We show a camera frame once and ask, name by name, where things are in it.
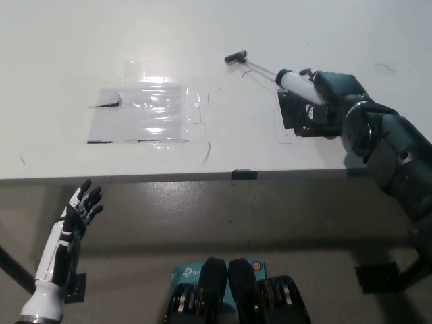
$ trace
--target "grey floor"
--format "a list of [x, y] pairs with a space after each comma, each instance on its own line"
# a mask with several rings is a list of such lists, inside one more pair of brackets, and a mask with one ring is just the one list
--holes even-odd
[[[0, 188], [0, 243], [33, 273], [70, 194]], [[172, 269], [208, 256], [291, 275], [313, 323], [432, 323], [431, 279], [380, 296], [358, 286], [355, 266], [416, 256], [406, 216], [368, 178], [106, 185], [103, 203], [82, 244], [86, 302], [64, 323], [160, 323]], [[0, 323], [14, 323], [28, 295], [1, 271], [0, 290]]]

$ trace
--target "transparent tape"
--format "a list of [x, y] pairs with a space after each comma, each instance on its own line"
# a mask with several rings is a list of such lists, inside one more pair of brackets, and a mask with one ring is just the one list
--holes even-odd
[[205, 141], [201, 109], [207, 94], [199, 90], [200, 80], [145, 76], [132, 70], [138, 80], [127, 76], [118, 86], [101, 89], [89, 142]]

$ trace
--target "white cylinder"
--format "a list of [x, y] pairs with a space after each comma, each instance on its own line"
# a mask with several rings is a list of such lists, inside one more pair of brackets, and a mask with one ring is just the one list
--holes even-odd
[[21, 310], [22, 316], [42, 317], [53, 321], [63, 319], [61, 288], [52, 282], [36, 280], [36, 291]]
[[290, 70], [282, 69], [276, 76], [276, 84], [317, 105], [325, 103], [324, 99], [315, 90], [312, 82], [305, 80]]

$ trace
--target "white table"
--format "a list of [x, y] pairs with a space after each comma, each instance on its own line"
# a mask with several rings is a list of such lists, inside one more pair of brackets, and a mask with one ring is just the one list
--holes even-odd
[[[225, 66], [241, 49], [276, 72], [353, 73], [432, 140], [431, 11], [429, 1], [405, 0], [3, 1], [0, 180], [212, 180], [235, 169], [280, 178], [358, 165], [344, 163], [339, 139], [285, 132], [276, 87]], [[98, 80], [143, 57], [155, 75], [212, 84], [203, 142], [86, 144]]]

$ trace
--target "white robotic hand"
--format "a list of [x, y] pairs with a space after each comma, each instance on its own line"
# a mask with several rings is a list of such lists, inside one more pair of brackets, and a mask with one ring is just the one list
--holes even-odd
[[90, 193], [87, 180], [69, 200], [54, 224], [36, 272], [36, 291], [24, 305], [18, 323], [60, 323], [66, 290], [74, 284], [80, 241], [86, 228], [103, 209], [101, 187]]

